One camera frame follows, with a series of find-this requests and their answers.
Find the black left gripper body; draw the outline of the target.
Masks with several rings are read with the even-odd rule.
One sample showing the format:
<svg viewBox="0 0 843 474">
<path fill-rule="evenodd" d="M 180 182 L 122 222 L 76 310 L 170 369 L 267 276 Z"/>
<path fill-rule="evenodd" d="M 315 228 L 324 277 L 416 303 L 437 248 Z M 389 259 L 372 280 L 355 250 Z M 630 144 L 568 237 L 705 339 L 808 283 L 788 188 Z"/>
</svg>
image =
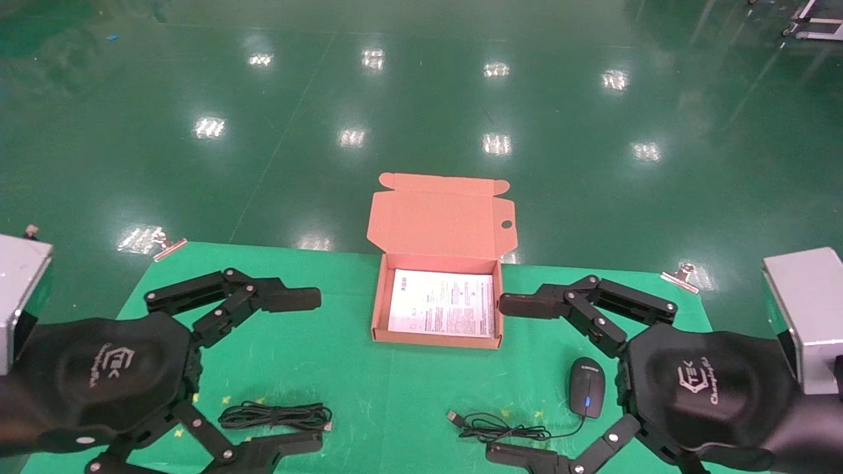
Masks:
<svg viewBox="0 0 843 474">
<path fill-rule="evenodd" d="M 166 314 L 34 327 L 1 379 L 2 455 L 73 453 L 118 438 L 145 447 L 198 391 L 201 352 Z"/>
</svg>

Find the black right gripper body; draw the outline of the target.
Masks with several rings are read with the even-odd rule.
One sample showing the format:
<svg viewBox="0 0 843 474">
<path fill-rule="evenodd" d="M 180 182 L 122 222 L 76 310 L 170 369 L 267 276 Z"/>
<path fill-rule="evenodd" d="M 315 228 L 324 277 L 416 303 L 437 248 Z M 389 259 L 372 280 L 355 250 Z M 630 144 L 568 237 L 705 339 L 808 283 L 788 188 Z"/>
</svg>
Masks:
<svg viewBox="0 0 843 474">
<path fill-rule="evenodd" d="M 657 455 L 757 455 L 801 395 L 780 345 L 665 324 L 630 339 L 619 402 Z"/>
</svg>

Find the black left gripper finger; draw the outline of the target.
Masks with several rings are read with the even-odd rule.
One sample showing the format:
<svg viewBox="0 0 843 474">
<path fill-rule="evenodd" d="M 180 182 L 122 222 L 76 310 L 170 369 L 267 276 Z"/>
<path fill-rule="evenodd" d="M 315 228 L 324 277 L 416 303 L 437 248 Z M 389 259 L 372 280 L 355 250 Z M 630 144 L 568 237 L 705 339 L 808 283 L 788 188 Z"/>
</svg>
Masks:
<svg viewBox="0 0 843 474">
<path fill-rule="evenodd" d="M 323 446 L 323 435 L 316 432 L 259 437 L 232 445 L 190 401 L 175 405 L 171 410 L 171 418 L 183 424 L 193 438 L 213 456 L 213 461 L 202 473 L 272 473 L 283 457 L 316 452 Z M 135 447 L 136 443 L 132 439 L 118 437 L 106 451 L 88 463 L 85 472 L 159 473 L 159 470 L 128 462 Z"/>
<path fill-rule="evenodd" d="M 235 268 L 153 289 L 144 299 L 150 313 L 170 316 L 214 304 L 192 326 L 192 345 L 197 348 L 213 347 L 259 310 L 315 310 L 322 302 L 318 288 L 289 288 L 279 277 L 250 277 Z"/>
</svg>

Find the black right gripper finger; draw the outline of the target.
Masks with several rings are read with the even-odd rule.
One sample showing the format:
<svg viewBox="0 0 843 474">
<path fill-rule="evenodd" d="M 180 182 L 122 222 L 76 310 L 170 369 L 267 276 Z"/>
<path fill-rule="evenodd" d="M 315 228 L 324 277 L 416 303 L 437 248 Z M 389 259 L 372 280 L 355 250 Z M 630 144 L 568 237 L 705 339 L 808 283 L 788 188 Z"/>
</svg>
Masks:
<svg viewBox="0 0 843 474">
<path fill-rule="evenodd" d="M 676 303 L 589 274 L 569 285 L 543 283 L 535 293 L 505 293 L 498 309 L 506 316 L 568 321 L 605 356 L 620 358 L 627 335 L 603 310 L 644 326 L 674 323 Z"/>
<path fill-rule="evenodd" d="M 636 417 L 626 414 L 573 460 L 555 451 L 504 443 L 488 444 L 487 459 L 495 464 L 516 466 L 529 473 L 597 473 L 644 430 Z"/>
</svg>

